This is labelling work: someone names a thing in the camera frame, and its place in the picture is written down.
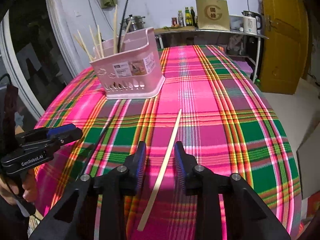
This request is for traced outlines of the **person left hand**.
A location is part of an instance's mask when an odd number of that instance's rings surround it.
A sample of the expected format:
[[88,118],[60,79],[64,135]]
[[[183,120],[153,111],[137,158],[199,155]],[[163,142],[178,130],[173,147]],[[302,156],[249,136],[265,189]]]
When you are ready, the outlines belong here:
[[[22,187],[24,189],[23,198],[27,202],[35,202],[38,195],[37,190],[37,181],[35,178],[35,172],[33,169],[29,169],[25,179],[22,180]],[[12,194],[19,194],[18,186],[11,180],[5,179],[1,175],[1,197],[10,205],[16,205],[16,201],[14,199],[14,195]]]

